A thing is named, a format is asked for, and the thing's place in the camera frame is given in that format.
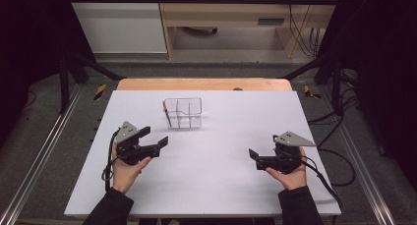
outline wire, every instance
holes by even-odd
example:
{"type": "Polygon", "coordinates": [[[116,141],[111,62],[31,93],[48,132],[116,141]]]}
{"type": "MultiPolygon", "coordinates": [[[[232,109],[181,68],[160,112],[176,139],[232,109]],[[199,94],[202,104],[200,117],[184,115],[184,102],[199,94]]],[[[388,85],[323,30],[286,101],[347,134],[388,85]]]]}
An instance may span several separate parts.
{"type": "Polygon", "coordinates": [[[349,78],[349,77],[341,77],[341,80],[343,81],[342,83],[345,84],[348,87],[358,86],[358,82],[355,81],[355,80],[353,80],[352,78],[349,78]]]}
{"type": "Polygon", "coordinates": [[[301,157],[306,158],[306,159],[308,159],[308,160],[312,161],[312,162],[313,162],[313,164],[314,164],[314,167],[317,169],[317,164],[316,164],[316,162],[315,162],[313,159],[311,159],[311,158],[309,158],[309,157],[307,157],[307,156],[304,156],[304,155],[301,155],[301,157]]]}
{"type": "Polygon", "coordinates": [[[297,41],[298,45],[300,46],[301,50],[303,51],[303,53],[306,56],[309,57],[314,57],[314,55],[312,54],[312,52],[308,49],[306,43],[304,42],[303,36],[301,35],[301,31],[300,29],[298,29],[297,24],[295,23],[294,18],[292,17],[292,9],[291,9],[291,4],[288,5],[289,8],[289,30],[291,31],[292,36],[295,38],[295,41],[297,41]],[[304,44],[304,47],[306,48],[306,50],[308,51],[309,54],[306,53],[306,51],[304,50],[303,46],[301,45],[300,41],[298,40],[298,37],[294,34],[294,31],[292,30],[292,23],[294,23],[295,28],[297,29],[298,35],[301,38],[301,41],[304,44]]]}
{"type": "Polygon", "coordinates": [[[307,123],[308,123],[309,125],[311,125],[311,124],[314,124],[314,123],[320,122],[320,121],[322,121],[322,120],[324,120],[324,119],[327,119],[327,118],[329,118],[329,117],[333,116],[334,114],[335,114],[335,111],[332,111],[332,112],[330,112],[329,114],[326,114],[325,116],[322,116],[322,117],[320,117],[320,118],[317,118],[317,119],[314,119],[314,120],[309,120],[309,121],[307,121],[307,123]]]}
{"type": "Polygon", "coordinates": [[[331,224],[332,225],[336,224],[337,218],[338,218],[338,215],[333,216],[333,218],[331,219],[331,224]]]}
{"type": "Polygon", "coordinates": [[[334,126],[334,128],[330,131],[330,133],[328,133],[328,135],[322,140],[322,142],[320,142],[317,145],[317,149],[320,149],[320,147],[322,147],[322,145],[328,140],[328,138],[330,138],[330,136],[334,133],[334,131],[336,131],[336,129],[340,126],[342,121],[343,121],[343,115],[340,116],[339,121],[337,122],[336,126],[334,126]]]}
{"type": "Polygon", "coordinates": [[[351,185],[355,181],[355,179],[356,179],[356,171],[355,171],[355,168],[353,167],[352,163],[346,157],[344,157],[343,155],[341,155],[341,154],[339,154],[339,153],[337,153],[337,152],[335,152],[333,150],[329,150],[329,149],[319,149],[319,151],[320,152],[328,152],[328,153],[332,153],[332,154],[335,154],[335,155],[339,156],[344,161],[346,161],[346,163],[350,167],[350,170],[352,171],[352,178],[347,183],[340,183],[340,184],[331,183],[332,186],[335,186],[335,187],[346,187],[346,186],[351,185]]]}
{"type": "Polygon", "coordinates": [[[32,105],[36,101],[36,98],[37,98],[36,93],[34,93],[33,91],[29,91],[29,93],[33,95],[33,100],[30,103],[26,104],[24,108],[32,105]]]}
{"type": "Polygon", "coordinates": [[[111,159],[111,150],[112,150],[114,139],[116,138],[119,131],[120,129],[114,132],[113,136],[111,137],[110,145],[108,147],[107,165],[105,166],[103,173],[101,174],[101,180],[104,181],[104,188],[106,191],[110,189],[110,179],[113,178],[113,171],[111,171],[111,165],[113,165],[114,161],[118,159],[117,156],[113,160],[111,159]]]}
{"type": "Polygon", "coordinates": [[[336,200],[337,204],[339,205],[339,208],[342,208],[342,202],[339,198],[339,196],[334,192],[334,190],[328,185],[328,182],[326,181],[325,177],[323,176],[322,173],[320,173],[320,171],[316,168],[314,168],[312,165],[310,165],[307,162],[304,162],[303,160],[301,160],[301,163],[306,165],[307,167],[309,167],[310,169],[312,169],[316,174],[317,177],[320,179],[320,181],[322,181],[323,185],[325,186],[325,188],[328,190],[328,192],[331,194],[332,197],[334,197],[334,199],[336,200]]]}
{"type": "Polygon", "coordinates": [[[358,106],[359,105],[359,101],[358,101],[357,97],[352,98],[351,101],[349,101],[349,102],[352,102],[352,103],[347,103],[346,107],[345,107],[345,110],[349,109],[352,106],[358,106]]]}
{"type": "Polygon", "coordinates": [[[350,87],[350,88],[348,88],[348,89],[344,90],[344,91],[341,93],[341,96],[344,96],[344,94],[345,94],[347,91],[349,91],[349,90],[352,90],[352,91],[353,91],[353,92],[355,92],[355,94],[356,94],[356,88],[355,88],[355,87],[350,87]]]}
{"type": "Polygon", "coordinates": [[[319,40],[320,40],[320,29],[316,28],[316,36],[314,36],[314,28],[310,29],[310,36],[309,36],[309,45],[310,49],[313,51],[314,57],[317,57],[319,54],[319,40]]]}
{"type": "Polygon", "coordinates": [[[329,122],[324,122],[324,123],[320,123],[320,124],[313,123],[313,124],[310,124],[310,125],[316,125],[316,126],[317,126],[317,125],[330,125],[330,124],[337,123],[339,120],[340,120],[340,119],[336,119],[336,120],[329,121],[329,122]]]}

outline gray floor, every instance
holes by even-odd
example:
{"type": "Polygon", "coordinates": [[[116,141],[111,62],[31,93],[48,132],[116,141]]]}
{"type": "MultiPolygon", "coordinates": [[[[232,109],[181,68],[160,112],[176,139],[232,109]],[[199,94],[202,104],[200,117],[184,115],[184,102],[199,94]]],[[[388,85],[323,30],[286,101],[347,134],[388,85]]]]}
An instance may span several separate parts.
{"type": "MultiPolygon", "coordinates": [[[[109,70],[128,77],[263,77],[276,78],[301,67],[309,57],[299,55],[288,61],[283,58],[273,29],[222,28],[212,35],[204,31],[179,30],[174,57],[147,57],[138,63],[138,57],[102,56],[102,64],[109,70]]],[[[104,78],[88,69],[89,83],[77,85],[80,96],[69,121],[60,133],[58,141],[48,155],[44,167],[33,188],[30,188],[26,203],[19,210],[17,224],[63,224],[64,221],[79,223],[66,217],[63,212],[69,200],[69,192],[75,186],[78,175],[89,152],[94,129],[104,113],[111,90],[117,82],[104,78]],[[93,100],[100,84],[107,84],[103,96],[93,100]]],[[[328,87],[315,86],[311,80],[314,71],[292,82],[299,93],[307,119],[327,114],[328,87]],[[312,93],[324,98],[304,95],[307,84],[312,93]]],[[[18,191],[27,172],[36,160],[49,131],[57,120],[60,108],[58,76],[52,76],[34,84],[30,91],[36,94],[34,103],[26,107],[5,144],[0,148],[0,211],[5,211],[18,191]]],[[[417,224],[417,195],[404,178],[395,160],[379,154],[378,142],[370,131],[362,112],[352,106],[345,111],[342,125],[323,145],[350,158],[346,147],[355,147],[365,163],[366,172],[381,193],[388,215],[394,222],[381,221],[367,182],[357,177],[352,185],[336,187],[343,202],[342,214],[337,224],[417,224]],[[346,129],[352,142],[346,144],[346,129]]],[[[315,142],[331,131],[335,123],[312,125],[315,142]]],[[[343,183],[349,180],[348,166],[339,158],[321,153],[330,180],[343,183]]]]}

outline person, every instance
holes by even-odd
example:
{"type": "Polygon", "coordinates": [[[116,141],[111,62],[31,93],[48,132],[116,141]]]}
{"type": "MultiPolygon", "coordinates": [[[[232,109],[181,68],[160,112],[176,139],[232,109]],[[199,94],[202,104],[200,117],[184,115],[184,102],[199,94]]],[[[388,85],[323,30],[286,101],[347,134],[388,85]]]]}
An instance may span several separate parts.
{"type": "MultiPolygon", "coordinates": [[[[300,148],[301,159],[306,162],[306,153],[300,148]]],[[[301,164],[290,174],[282,174],[272,168],[266,171],[284,186],[278,194],[282,208],[282,224],[322,225],[323,220],[317,211],[312,194],[307,186],[306,165],[301,164]]]]}
{"type": "MultiPolygon", "coordinates": [[[[303,147],[299,147],[302,160],[306,161],[303,147]]],[[[128,165],[120,159],[113,163],[113,186],[87,217],[84,225],[125,225],[134,202],[125,196],[142,170],[150,163],[147,157],[136,165],[128,165]]],[[[272,168],[266,171],[285,188],[278,194],[284,225],[322,225],[313,197],[307,186],[306,166],[301,164],[289,174],[282,174],[272,168]]]]}

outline metal bracket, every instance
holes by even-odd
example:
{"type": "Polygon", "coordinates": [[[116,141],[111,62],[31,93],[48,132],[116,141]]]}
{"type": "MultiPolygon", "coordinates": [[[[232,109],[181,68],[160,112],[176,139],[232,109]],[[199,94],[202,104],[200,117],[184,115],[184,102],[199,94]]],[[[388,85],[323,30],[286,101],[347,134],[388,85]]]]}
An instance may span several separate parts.
{"type": "Polygon", "coordinates": [[[133,126],[131,123],[125,121],[122,125],[122,127],[119,130],[119,133],[117,134],[117,136],[114,138],[114,144],[119,144],[129,138],[131,138],[132,136],[136,135],[139,133],[139,129],[136,128],[135,126],[133,126]]]}
{"type": "Polygon", "coordinates": [[[281,143],[286,146],[316,146],[314,142],[306,140],[292,132],[286,132],[280,136],[274,135],[273,142],[281,143]]]}

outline sleeve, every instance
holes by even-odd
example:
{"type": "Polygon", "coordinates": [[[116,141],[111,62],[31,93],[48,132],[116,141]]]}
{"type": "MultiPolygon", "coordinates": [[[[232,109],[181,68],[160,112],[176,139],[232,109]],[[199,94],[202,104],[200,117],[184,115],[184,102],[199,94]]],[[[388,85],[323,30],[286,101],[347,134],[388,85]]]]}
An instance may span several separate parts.
{"type": "Polygon", "coordinates": [[[308,187],[284,190],[278,194],[284,225],[323,225],[322,217],[308,187]]]}
{"type": "Polygon", "coordinates": [[[126,225],[133,201],[110,188],[87,217],[84,225],[126,225]]]}

